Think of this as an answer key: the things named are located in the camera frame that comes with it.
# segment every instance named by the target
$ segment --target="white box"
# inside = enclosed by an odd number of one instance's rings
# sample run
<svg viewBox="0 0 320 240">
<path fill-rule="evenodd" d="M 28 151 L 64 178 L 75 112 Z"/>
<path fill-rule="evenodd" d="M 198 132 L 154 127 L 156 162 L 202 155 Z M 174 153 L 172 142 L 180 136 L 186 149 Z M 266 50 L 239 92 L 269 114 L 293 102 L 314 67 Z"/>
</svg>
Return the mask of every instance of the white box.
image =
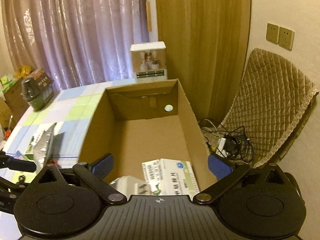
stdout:
<svg viewBox="0 0 320 240">
<path fill-rule="evenodd" d="M 132 44 L 130 52 L 136 83 L 168 79 L 163 41 Z"/>
<path fill-rule="evenodd" d="M 153 195 L 189 195 L 199 193 L 190 162 L 160 159 L 142 163 L 145 181 Z"/>
</svg>

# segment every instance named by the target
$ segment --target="wall socket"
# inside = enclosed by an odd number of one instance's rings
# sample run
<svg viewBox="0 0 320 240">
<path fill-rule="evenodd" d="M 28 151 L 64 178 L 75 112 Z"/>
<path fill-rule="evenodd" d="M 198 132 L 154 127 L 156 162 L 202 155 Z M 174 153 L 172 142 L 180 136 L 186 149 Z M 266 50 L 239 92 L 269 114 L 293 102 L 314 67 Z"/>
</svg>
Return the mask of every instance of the wall socket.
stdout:
<svg viewBox="0 0 320 240">
<path fill-rule="evenodd" d="M 279 37 L 279 26 L 268 23 L 267 25 L 267 41 L 270 41 L 274 44 L 278 44 L 278 37 Z"/>
<path fill-rule="evenodd" d="M 293 46 L 294 31 L 280 27 L 279 30 L 279 41 L 278 44 L 280 47 L 287 50 L 292 50 Z"/>
</svg>

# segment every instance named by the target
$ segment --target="wooden strip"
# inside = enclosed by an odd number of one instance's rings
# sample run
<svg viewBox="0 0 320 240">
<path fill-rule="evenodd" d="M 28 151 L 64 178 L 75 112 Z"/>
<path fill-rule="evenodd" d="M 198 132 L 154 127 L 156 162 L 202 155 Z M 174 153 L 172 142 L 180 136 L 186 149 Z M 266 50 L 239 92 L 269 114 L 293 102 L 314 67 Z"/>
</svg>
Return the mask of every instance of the wooden strip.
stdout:
<svg viewBox="0 0 320 240">
<path fill-rule="evenodd" d="M 150 2 L 146 2 L 148 32 L 152 31 Z"/>
</svg>

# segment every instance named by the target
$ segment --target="quilted chair cover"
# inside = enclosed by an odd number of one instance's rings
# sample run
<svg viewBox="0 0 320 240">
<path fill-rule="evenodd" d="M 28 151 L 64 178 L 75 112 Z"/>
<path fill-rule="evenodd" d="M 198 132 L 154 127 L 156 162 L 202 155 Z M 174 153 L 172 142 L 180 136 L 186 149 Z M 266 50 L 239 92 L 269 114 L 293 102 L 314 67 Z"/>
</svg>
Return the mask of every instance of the quilted chair cover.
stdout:
<svg viewBox="0 0 320 240">
<path fill-rule="evenodd" d="M 254 148 L 251 166 L 256 168 L 284 144 L 317 94 L 315 85 L 289 60 L 254 49 L 222 124 L 228 130 L 245 127 Z"/>
</svg>

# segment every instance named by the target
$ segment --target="open cardboard box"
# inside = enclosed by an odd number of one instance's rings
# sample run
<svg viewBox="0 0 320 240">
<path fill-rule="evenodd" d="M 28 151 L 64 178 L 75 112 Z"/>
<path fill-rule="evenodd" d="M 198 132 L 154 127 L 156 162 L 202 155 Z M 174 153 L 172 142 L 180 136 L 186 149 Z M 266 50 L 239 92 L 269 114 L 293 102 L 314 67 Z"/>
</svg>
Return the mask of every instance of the open cardboard box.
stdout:
<svg viewBox="0 0 320 240">
<path fill-rule="evenodd" d="M 167 112 L 165 106 L 173 106 Z M 208 149 L 179 80 L 107 88 L 93 114 L 79 162 L 106 153 L 115 159 L 110 182 L 131 175 L 143 180 L 141 164 L 155 159 L 189 161 L 200 190 L 217 181 Z"/>
</svg>

